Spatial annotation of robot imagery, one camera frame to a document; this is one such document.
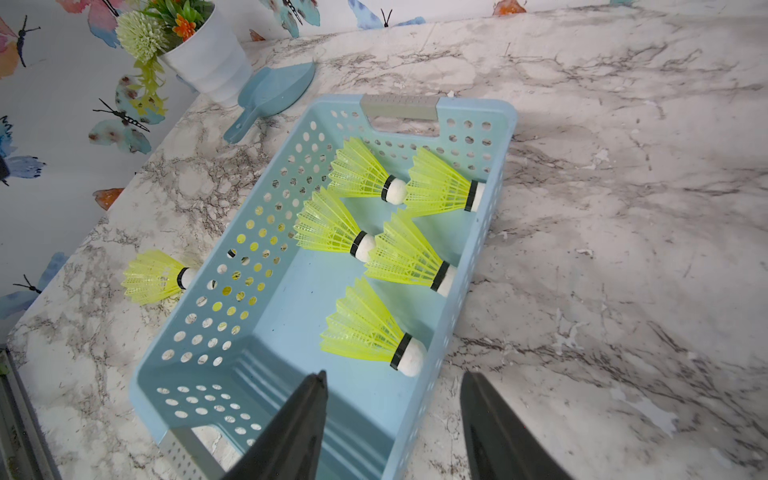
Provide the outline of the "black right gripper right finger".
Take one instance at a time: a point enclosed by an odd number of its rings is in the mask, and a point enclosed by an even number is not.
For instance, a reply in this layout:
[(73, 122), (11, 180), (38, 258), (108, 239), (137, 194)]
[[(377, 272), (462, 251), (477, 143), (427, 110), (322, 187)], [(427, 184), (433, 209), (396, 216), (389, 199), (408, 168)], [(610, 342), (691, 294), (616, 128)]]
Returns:
[(499, 392), (479, 372), (465, 372), (460, 407), (473, 479), (569, 479)]

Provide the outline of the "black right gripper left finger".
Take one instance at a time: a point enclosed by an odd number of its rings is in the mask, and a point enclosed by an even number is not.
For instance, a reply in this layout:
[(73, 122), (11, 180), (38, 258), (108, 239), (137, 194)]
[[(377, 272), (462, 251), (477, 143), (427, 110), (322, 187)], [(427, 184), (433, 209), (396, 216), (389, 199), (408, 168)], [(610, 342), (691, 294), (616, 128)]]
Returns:
[(325, 371), (304, 378), (226, 479), (313, 479), (329, 398)]

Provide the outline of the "yellow shuttlecock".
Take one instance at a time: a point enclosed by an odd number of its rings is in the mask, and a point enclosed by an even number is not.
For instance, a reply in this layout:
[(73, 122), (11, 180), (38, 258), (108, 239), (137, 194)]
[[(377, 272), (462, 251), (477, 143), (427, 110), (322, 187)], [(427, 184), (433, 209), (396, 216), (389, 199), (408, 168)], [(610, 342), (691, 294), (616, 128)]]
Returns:
[(402, 205), (407, 195), (406, 182), (388, 173), (359, 138), (345, 140), (331, 162), (328, 189), (343, 198), (380, 198)]
[(320, 337), (320, 349), (326, 353), (386, 363), (410, 378), (425, 365), (423, 342), (402, 329), (365, 278), (357, 279), (336, 301)]
[(149, 250), (129, 263), (121, 285), (132, 302), (154, 304), (183, 293), (197, 272), (160, 250)]
[(347, 253), (367, 263), (375, 238), (363, 230), (344, 203), (325, 187), (304, 202), (294, 225), (299, 247), (322, 252)]
[(366, 276), (406, 285), (421, 285), (447, 298), (457, 268), (444, 260), (405, 210), (399, 210), (375, 236)]
[(412, 217), (479, 211), (485, 184), (468, 180), (429, 150), (416, 151), (409, 177), (404, 203)]

